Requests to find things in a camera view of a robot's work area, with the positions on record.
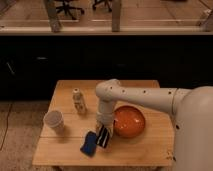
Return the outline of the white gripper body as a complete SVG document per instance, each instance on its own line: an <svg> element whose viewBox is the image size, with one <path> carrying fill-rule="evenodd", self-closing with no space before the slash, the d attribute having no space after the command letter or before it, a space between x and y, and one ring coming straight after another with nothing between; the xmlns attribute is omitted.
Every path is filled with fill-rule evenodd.
<svg viewBox="0 0 213 171"><path fill-rule="evenodd" d="M98 113L96 115L96 130L99 131L102 126L105 126L109 131L113 129L114 115Z"/></svg>

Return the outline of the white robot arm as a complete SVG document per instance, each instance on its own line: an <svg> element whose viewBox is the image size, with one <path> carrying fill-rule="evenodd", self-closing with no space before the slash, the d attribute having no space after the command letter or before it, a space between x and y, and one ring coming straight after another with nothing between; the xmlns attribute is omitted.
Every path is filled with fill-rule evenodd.
<svg viewBox="0 0 213 171"><path fill-rule="evenodd" d="M117 79L100 82L96 118L113 123L118 101L164 112L175 119L172 171L213 171L213 86L193 89L125 87Z"/></svg>

